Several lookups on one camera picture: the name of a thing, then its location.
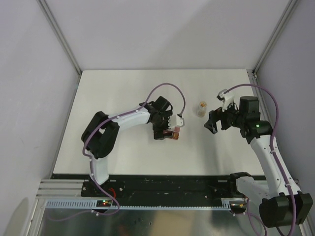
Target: metal beam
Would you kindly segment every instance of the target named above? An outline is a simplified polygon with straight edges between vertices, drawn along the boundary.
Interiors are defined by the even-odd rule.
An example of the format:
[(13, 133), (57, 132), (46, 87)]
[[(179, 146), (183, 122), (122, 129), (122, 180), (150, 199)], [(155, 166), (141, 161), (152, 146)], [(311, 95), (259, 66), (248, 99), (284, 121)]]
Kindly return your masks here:
[(282, 16), (280, 17), (277, 26), (275, 27), (274, 31), (272, 32), (267, 45), (265, 46), (262, 54), (260, 55), (258, 62), (256, 63), (253, 72), (256, 74), (258, 70), (261, 68), (261, 65), (263, 62), (266, 60), (269, 52), (277, 42), (279, 36), (281, 35), (282, 31), (284, 30), (286, 24), (288, 23), (290, 17), (292, 16), (292, 13), (296, 9), (298, 3), (300, 0), (290, 0), (289, 3), (287, 4)]
[(78, 73), (78, 75), (81, 76), (82, 70), (80, 69), (80, 66), (79, 66), (78, 62), (76, 61), (62, 31), (60, 30), (60, 27), (58, 26), (57, 21), (53, 15), (53, 13), (51, 12), (46, 0), (36, 0), (36, 1), (38, 2), (40, 8), (42, 9), (48, 23), (50, 24), (53, 32), (55, 33), (58, 41), (60, 42), (64, 52), (68, 56), (72, 66), (74, 67), (74, 69)]

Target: white wall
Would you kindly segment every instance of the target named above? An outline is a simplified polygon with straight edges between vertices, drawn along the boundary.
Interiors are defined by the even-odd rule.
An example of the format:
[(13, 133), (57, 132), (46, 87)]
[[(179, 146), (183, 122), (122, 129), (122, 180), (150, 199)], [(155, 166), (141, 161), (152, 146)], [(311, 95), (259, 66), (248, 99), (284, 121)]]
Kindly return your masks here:
[[(302, 0), (259, 71), (280, 106), (278, 140), (288, 169), (315, 200), (315, 1)], [(268, 100), (271, 114), (274, 105)], [(312, 218), (315, 219), (315, 207)]]
[(288, 0), (47, 0), (83, 70), (253, 69)]
[(0, 34), (0, 235), (18, 236), (78, 76), (35, 0), (0, 1)]

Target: white table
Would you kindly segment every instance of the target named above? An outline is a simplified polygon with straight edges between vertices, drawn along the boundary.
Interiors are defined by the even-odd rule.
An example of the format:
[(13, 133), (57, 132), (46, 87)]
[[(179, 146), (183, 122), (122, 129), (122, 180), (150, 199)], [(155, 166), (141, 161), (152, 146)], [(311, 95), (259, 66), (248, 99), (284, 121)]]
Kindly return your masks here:
[[(109, 155), (110, 174), (134, 175), (229, 175), (249, 172), (262, 175), (260, 163), (237, 128), (213, 135), (204, 128), (208, 115), (196, 116), (195, 107), (206, 101), (208, 111), (221, 106), (219, 91), (249, 83), (246, 70), (106, 70), (84, 71), (70, 113), (62, 145), (54, 168), (55, 174), (88, 174), (89, 160), (81, 151), (81, 135), (94, 114), (119, 113), (143, 102), (161, 83), (173, 83), (184, 93), (187, 106), (183, 114), (185, 127), (179, 140), (156, 141), (151, 124), (139, 125), (118, 134)], [(250, 87), (235, 90), (239, 96), (252, 95)], [(157, 89), (151, 100), (160, 95), (173, 105), (174, 113), (183, 101), (170, 86)]]

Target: robotic arm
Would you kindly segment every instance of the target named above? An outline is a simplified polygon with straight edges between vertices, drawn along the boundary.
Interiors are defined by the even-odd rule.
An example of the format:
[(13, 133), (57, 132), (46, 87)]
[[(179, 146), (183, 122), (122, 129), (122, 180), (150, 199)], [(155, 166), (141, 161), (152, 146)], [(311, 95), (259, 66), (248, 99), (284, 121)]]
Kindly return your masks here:
[[(266, 188), (254, 181), (248, 173), (234, 173), (230, 175), (232, 192), (242, 193), (253, 201), (259, 207), (260, 217), (268, 228), (291, 225), (292, 200), (270, 149), (269, 142), (273, 129), (269, 122), (260, 120), (258, 98), (241, 97), (239, 109), (231, 92), (223, 90), (217, 98), (223, 102), (223, 106), (209, 112), (209, 120), (204, 126), (213, 134), (218, 132), (218, 121), (221, 121), (221, 130), (227, 130), (231, 126), (239, 128), (242, 137), (246, 138), (256, 153), (268, 183)], [(296, 224), (302, 224), (313, 205), (313, 200), (310, 194), (303, 194), (292, 179), (278, 150), (276, 139), (274, 147), (294, 194), (297, 208)]]
[[(107, 158), (113, 150), (119, 131), (131, 128), (139, 124), (152, 123), (153, 136), (155, 140), (165, 138), (179, 138), (179, 129), (184, 126), (184, 119), (179, 115), (173, 115), (173, 107), (169, 101), (160, 96), (155, 102), (147, 103), (139, 109), (143, 103), (131, 111), (135, 111), (126, 116), (117, 116), (117, 118), (105, 123), (89, 141), (87, 150), (92, 154), (90, 175), (101, 185), (109, 178)], [(97, 112), (84, 131), (81, 140), (85, 143), (90, 134), (108, 118), (114, 115), (106, 115), (103, 112)]]

